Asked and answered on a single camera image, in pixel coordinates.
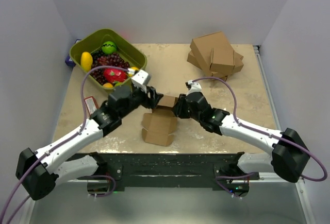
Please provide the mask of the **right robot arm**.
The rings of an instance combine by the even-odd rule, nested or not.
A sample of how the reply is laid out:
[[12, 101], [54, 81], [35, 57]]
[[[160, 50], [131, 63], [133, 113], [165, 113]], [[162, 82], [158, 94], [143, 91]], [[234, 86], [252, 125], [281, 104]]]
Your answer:
[[261, 154], [243, 153], [229, 167], [235, 179], [250, 173], [276, 173], [282, 179], [296, 183], [310, 159], [305, 143], [295, 130], [273, 130], [235, 120], [228, 111], [213, 108], [201, 92], [181, 94], [172, 111], [181, 119], [197, 121], [210, 133], [241, 140], [263, 151]]

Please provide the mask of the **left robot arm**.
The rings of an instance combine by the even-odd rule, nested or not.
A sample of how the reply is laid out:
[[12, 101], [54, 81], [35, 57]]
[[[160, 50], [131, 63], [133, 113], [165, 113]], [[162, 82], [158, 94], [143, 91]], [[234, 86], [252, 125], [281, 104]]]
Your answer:
[[163, 94], [154, 87], [115, 88], [75, 130], [36, 151], [24, 149], [19, 155], [16, 177], [33, 200], [44, 198], [59, 183], [60, 174], [56, 170], [67, 159], [116, 130], [122, 119], [139, 106], [154, 109], [162, 98]]

